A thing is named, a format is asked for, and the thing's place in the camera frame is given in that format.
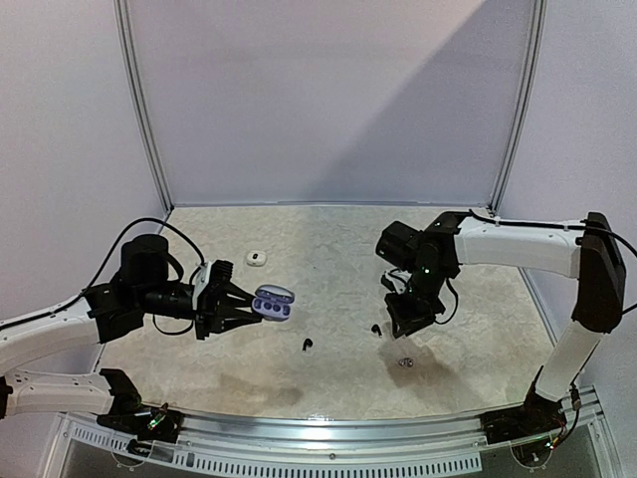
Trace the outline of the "white earbud charging case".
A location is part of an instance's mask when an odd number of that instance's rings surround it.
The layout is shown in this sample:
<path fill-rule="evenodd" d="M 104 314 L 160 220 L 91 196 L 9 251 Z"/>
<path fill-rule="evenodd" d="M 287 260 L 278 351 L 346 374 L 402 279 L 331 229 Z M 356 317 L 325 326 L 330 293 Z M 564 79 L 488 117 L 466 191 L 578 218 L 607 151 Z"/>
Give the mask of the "white earbud charging case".
<path fill-rule="evenodd" d="M 251 251 L 246 257 L 246 264 L 250 267 L 263 267 L 267 261 L 268 255 L 263 251 Z"/>

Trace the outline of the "blue grey charging case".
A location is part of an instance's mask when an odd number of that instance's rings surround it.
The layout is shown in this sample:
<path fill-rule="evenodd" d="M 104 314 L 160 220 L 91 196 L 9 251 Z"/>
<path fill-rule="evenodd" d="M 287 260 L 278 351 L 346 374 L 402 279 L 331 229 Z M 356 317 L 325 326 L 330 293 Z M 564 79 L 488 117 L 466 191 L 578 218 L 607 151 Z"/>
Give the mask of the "blue grey charging case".
<path fill-rule="evenodd" d="M 267 321 L 284 322 L 291 316 L 295 299 L 296 295 L 284 287 L 262 285 L 255 292 L 251 308 Z"/>

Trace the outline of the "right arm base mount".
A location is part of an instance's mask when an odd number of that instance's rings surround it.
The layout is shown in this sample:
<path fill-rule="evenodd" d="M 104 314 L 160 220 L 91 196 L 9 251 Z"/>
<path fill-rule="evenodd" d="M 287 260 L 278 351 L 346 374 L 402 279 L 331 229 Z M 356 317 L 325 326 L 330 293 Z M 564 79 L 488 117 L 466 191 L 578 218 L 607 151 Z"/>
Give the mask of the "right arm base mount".
<path fill-rule="evenodd" d="M 515 441 L 561 428 L 566 417 L 561 403 L 530 395 L 521 405 L 479 415 L 489 444 Z"/>

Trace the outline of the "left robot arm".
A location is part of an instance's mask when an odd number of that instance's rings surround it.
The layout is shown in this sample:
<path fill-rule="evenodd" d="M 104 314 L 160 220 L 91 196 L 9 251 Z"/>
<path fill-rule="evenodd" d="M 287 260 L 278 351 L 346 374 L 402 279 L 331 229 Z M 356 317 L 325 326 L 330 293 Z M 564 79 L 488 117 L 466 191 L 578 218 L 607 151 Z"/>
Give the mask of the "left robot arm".
<path fill-rule="evenodd" d="M 28 362 L 88 345 L 107 344 L 143 327 L 146 316 L 188 322 L 200 341 L 259 324 L 253 295 L 232 282 L 228 261 L 203 262 L 190 283 L 168 240 L 143 234 L 126 242 L 112 279 L 66 305 L 1 325 L 1 415 L 86 412 L 110 415 L 127 432 L 147 424 L 147 410 L 127 375 L 103 368 L 88 375 L 28 374 Z"/>

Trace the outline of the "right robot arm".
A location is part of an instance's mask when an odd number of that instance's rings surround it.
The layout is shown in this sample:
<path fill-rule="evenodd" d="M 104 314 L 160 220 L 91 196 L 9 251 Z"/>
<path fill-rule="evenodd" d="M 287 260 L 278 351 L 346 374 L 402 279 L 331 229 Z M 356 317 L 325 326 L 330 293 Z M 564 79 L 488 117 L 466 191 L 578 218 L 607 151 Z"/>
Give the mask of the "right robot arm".
<path fill-rule="evenodd" d="M 619 250 L 624 243 L 596 212 L 583 220 L 547 223 L 445 211 L 424 230 L 394 221 L 375 246 L 377 256 L 406 276 L 381 280 L 392 335 L 408 337 L 434 324 L 445 311 L 442 287 L 464 266 L 534 269 L 576 280 L 571 322 L 531 386 L 530 400 L 515 413 L 519 431 L 535 434 L 551 421 L 551 403 L 566 395 L 602 337 L 625 314 L 626 267 Z"/>

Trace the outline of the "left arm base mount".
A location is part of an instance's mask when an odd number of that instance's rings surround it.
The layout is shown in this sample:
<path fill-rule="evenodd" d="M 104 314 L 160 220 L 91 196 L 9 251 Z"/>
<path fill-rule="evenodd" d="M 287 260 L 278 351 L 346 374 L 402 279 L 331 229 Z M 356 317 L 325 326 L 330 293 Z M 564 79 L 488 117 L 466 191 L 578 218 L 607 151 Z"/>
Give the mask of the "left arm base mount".
<path fill-rule="evenodd" d="M 138 441 L 176 443 L 185 415 L 167 403 L 147 405 L 139 397 L 125 396 L 114 400 L 106 414 L 97 417 L 97 424 L 134 435 Z"/>

